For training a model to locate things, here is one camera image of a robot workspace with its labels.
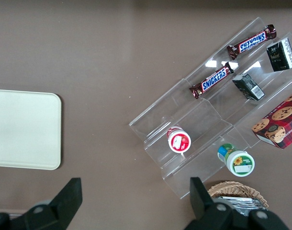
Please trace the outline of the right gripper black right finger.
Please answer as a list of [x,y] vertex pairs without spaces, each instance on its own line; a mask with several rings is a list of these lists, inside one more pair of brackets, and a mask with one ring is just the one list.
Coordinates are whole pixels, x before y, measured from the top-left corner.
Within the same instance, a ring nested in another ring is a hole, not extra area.
[[269,210],[255,209],[244,216],[226,203],[214,202],[199,177],[190,179],[190,202],[195,219],[187,230],[287,230]]

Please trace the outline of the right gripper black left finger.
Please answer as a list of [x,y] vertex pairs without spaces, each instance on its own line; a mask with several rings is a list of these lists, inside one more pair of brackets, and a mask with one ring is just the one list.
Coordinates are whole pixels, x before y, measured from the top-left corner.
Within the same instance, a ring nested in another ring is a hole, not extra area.
[[11,219],[0,212],[0,230],[65,230],[82,204],[80,178],[72,178],[47,204],[38,204]]

